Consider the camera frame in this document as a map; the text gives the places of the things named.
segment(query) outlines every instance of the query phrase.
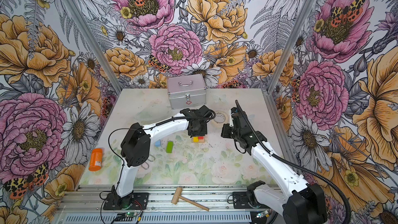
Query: black mounting plate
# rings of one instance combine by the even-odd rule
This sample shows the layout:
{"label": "black mounting plate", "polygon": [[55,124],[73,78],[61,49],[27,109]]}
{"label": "black mounting plate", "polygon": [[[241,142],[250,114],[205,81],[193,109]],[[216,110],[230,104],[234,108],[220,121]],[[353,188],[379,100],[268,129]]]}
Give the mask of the black mounting plate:
{"label": "black mounting plate", "polygon": [[[147,209],[149,193],[130,193],[127,196],[121,199],[121,204],[116,204],[115,198],[112,193],[109,193],[106,197],[106,200],[103,204],[104,210],[122,210],[128,207],[131,201],[137,201],[141,204],[142,210]],[[125,210],[140,210],[140,206],[138,206],[135,202],[129,208]]]}
{"label": "black mounting plate", "polygon": [[[246,192],[232,192],[232,200],[234,201],[234,209],[252,208],[249,205],[249,199],[246,195]],[[261,204],[259,208],[269,208],[269,207],[264,204]]]}

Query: wooden mallet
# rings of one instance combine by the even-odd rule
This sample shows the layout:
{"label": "wooden mallet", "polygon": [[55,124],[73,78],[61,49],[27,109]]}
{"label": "wooden mallet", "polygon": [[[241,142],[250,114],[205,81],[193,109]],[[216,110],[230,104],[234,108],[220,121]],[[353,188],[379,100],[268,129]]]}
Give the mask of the wooden mallet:
{"label": "wooden mallet", "polygon": [[182,188],[181,188],[181,187],[177,187],[177,189],[176,189],[176,191],[175,191],[175,193],[174,193],[174,196],[173,196],[173,198],[172,198],[172,203],[173,203],[173,204],[177,204],[178,199],[181,199],[181,200],[184,200],[184,201],[186,201],[186,202],[189,202],[189,203],[191,203],[191,204],[193,204],[193,205],[195,205],[195,206],[197,206],[197,207],[200,207],[201,209],[204,209],[204,210],[206,210],[206,211],[209,211],[209,208],[206,208],[205,206],[200,205],[200,204],[197,203],[197,202],[194,202],[194,201],[191,201],[191,200],[189,200],[189,199],[187,199],[187,198],[185,198],[185,197],[182,197],[182,196],[181,196],[181,192],[182,192]]}

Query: case lid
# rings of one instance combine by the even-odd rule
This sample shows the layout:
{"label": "case lid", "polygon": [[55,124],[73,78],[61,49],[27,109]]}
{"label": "case lid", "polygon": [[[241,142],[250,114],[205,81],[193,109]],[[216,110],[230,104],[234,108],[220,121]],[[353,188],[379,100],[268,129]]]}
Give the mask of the case lid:
{"label": "case lid", "polygon": [[167,78],[167,91],[170,94],[203,90],[205,88],[205,80],[201,74]]}

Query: orange bottle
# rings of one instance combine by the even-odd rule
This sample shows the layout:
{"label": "orange bottle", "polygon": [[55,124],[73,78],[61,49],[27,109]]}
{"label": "orange bottle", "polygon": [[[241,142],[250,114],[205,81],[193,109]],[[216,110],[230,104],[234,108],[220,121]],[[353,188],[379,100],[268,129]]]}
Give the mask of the orange bottle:
{"label": "orange bottle", "polygon": [[101,162],[102,162],[102,149],[96,148],[91,152],[90,166],[88,167],[88,170],[91,172],[96,172],[101,168]]}

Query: silver metal case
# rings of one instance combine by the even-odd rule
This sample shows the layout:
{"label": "silver metal case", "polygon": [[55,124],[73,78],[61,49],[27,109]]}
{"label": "silver metal case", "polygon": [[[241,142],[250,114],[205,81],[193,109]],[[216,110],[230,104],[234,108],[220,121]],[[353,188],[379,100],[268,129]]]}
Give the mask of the silver metal case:
{"label": "silver metal case", "polygon": [[206,84],[201,74],[167,78],[172,109],[206,104]]}

